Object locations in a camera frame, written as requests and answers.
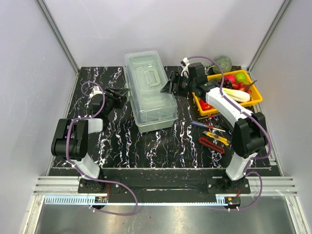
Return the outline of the clear plastic tool box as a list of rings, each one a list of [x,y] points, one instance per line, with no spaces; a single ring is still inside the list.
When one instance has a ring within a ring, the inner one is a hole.
[[[170,128],[178,119],[172,94],[161,93],[168,82],[157,51],[124,56],[126,84],[136,126],[140,133]]]

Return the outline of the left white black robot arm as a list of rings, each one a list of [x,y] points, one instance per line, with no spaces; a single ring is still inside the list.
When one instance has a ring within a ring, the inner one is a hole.
[[[62,118],[58,121],[51,153],[66,160],[80,173],[81,186],[100,193],[108,191],[109,183],[106,183],[100,167],[88,154],[89,135],[107,130],[109,114],[123,108],[129,89],[102,89],[99,84],[90,81],[82,84],[81,92],[90,99],[88,114],[86,117]]]

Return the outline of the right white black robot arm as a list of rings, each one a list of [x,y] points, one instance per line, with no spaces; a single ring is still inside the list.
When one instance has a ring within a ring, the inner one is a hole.
[[[189,60],[190,58],[184,58],[181,61],[181,72],[171,72],[161,93],[180,97],[194,93],[225,117],[233,129],[231,144],[234,153],[216,187],[233,193],[247,176],[246,171],[251,162],[262,159],[261,151],[265,146],[271,145],[265,116],[261,112],[253,113],[244,108],[225,92],[224,74],[220,81],[209,81],[204,65],[200,62],[190,63]]]

